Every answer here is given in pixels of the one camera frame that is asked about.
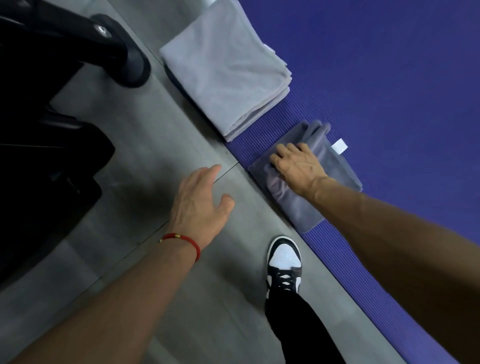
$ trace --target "light gray towel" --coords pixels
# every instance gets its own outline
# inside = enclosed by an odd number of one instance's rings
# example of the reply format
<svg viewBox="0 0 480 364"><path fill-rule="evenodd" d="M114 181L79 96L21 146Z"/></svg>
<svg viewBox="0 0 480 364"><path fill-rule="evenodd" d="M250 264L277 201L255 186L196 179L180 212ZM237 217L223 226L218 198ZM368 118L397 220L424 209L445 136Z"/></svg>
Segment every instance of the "light gray towel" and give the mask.
<svg viewBox="0 0 480 364"><path fill-rule="evenodd" d="M332 145L326 138L329 131L329 123L322 125L320 121L313 121L308 124L303 121L295 125L248 168L260 187L271 194L299 233L314 228L324 220L324 217L307 200L298 196L288 187L287 183L280 178L277 170L270 164L269 157L276 152L276 144L306 143L317 156L326 174L344 186L361 191L362 184L357 175L345 158L332 149Z"/></svg>
<svg viewBox="0 0 480 364"><path fill-rule="evenodd" d="M227 141L282 100L291 72L236 0L217 0L160 54Z"/></svg>

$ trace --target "leg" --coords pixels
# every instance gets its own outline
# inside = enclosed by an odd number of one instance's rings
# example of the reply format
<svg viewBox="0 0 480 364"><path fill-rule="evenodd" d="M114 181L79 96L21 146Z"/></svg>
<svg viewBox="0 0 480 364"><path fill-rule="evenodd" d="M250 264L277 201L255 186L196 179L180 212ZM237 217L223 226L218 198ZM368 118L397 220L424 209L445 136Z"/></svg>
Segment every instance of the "leg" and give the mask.
<svg viewBox="0 0 480 364"><path fill-rule="evenodd" d="M267 269L265 314L287 364L311 362L319 356L325 363L345 363L321 320L298 294L301 257L293 240L278 237L272 242Z"/></svg>

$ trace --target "dark gray towel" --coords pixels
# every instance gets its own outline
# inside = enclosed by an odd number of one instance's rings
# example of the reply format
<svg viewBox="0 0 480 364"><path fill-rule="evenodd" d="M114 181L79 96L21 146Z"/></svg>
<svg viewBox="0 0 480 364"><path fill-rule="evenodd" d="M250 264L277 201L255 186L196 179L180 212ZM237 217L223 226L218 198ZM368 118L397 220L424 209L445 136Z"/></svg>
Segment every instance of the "dark gray towel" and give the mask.
<svg viewBox="0 0 480 364"><path fill-rule="evenodd" d="M340 184L355 191L362 190L362 184L355 172L348 165L345 158L339 156L326 138L330 131L330 124L322 125L320 121L308 124L306 121L295 125L288 133L281 137L276 144L307 143L310 150L317 156L326 174L336 179ZM295 194L279 173L270 164L269 157L276 152L275 145L271 146L259 157L248 171L257 183L266 192L271 194L276 203L290 219L299 233L307 232L315 227L324 217L304 198Z"/></svg>

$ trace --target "sneaker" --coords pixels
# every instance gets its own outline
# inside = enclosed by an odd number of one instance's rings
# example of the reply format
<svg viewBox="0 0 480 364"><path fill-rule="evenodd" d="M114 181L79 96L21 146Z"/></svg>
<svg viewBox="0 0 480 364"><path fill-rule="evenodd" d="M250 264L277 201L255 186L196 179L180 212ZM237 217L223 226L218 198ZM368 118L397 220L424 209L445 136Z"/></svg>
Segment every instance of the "sneaker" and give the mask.
<svg viewBox="0 0 480 364"><path fill-rule="evenodd" d="M298 293L301 281L301 256L288 236L277 236L267 253L267 298L270 290Z"/></svg>

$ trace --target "towel label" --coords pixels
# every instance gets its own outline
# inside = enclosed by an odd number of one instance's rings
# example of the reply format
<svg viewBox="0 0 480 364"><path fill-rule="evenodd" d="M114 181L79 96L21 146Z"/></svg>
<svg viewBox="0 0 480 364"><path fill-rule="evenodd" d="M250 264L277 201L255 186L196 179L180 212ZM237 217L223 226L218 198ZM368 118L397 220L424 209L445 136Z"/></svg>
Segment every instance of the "towel label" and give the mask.
<svg viewBox="0 0 480 364"><path fill-rule="evenodd" d="M345 152L345 149L347 149L348 146L345 144L343 139L338 139L335 143L332 144L332 149L337 152L337 154L342 154Z"/></svg>

